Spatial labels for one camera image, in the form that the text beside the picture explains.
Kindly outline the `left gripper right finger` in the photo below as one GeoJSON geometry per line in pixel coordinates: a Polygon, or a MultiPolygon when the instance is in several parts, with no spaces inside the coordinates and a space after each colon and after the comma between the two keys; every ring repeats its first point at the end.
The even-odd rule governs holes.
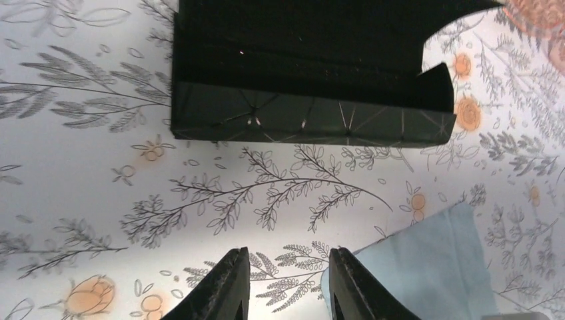
{"type": "Polygon", "coordinates": [[[328,276],[333,319],[420,320],[347,248],[330,250],[328,276]]]}

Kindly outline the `black glasses case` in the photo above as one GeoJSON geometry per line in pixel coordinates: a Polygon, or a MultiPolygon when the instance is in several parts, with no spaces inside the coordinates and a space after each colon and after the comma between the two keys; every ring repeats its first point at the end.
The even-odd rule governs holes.
{"type": "Polygon", "coordinates": [[[201,141],[424,148],[450,140],[425,42],[497,1],[181,1],[170,129],[201,141]]]}

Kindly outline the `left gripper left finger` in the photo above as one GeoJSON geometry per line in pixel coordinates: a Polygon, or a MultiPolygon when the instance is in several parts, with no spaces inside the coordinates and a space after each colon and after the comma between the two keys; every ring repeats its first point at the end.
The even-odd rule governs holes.
{"type": "Polygon", "coordinates": [[[234,248],[163,320],[247,320],[251,265],[247,247],[234,248]]]}

